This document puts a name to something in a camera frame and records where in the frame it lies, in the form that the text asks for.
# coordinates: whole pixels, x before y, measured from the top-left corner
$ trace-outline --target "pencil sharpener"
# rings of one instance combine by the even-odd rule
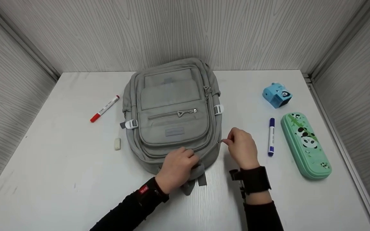
[[[292,94],[280,83],[272,83],[269,87],[263,89],[262,96],[274,108],[282,107],[292,98]]]

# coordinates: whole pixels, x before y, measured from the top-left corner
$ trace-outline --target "black wrist strap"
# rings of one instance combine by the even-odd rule
[[[240,169],[240,171],[234,169],[229,171],[229,173],[231,174],[232,180],[243,182],[244,190],[247,194],[260,193],[271,189],[264,166],[249,170]]]
[[[136,197],[143,209],[155,209],[161,202],[167,202],[169,196],[161,191],[155,181],[155,177],[148,180],[136,192]]]

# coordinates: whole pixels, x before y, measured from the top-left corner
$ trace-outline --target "blue marker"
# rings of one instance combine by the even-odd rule
[[[268,141],[268,156],[273,156],[273,139],[275,136],[275,118],[269,120],[269,141]]]

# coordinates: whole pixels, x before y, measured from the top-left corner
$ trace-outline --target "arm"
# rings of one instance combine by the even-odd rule
[[[257,147],[251,134],[234,127],[223,142],[228,145],[229,153],[241,169],[249,170],[260,166]],[[244,208],[248,230],[283,231],[269,190],[247,195]]]
[[[118,206],[101,218],[91,231],[134,230],[155,210],[163,198],[169,198],[171,191],[189,179],[191,168],[198,161],[199,157],[194,155],[194,151],[186,150],[184,147],[170,152],[156,177],[125,197]],[[148,195],[145,197],[150,191],[148,185],[154,185],[156,188],[156,193],[150,195],[153,197]]]

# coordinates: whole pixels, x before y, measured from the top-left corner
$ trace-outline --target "wall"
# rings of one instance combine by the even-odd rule
[[[54,84],[0,28],[0,174]]]
[[[215,70],[308,73],[363,0],[0,0],[59,72],[199,57]]]
[[[314,86],[370,195],[370,20]]]

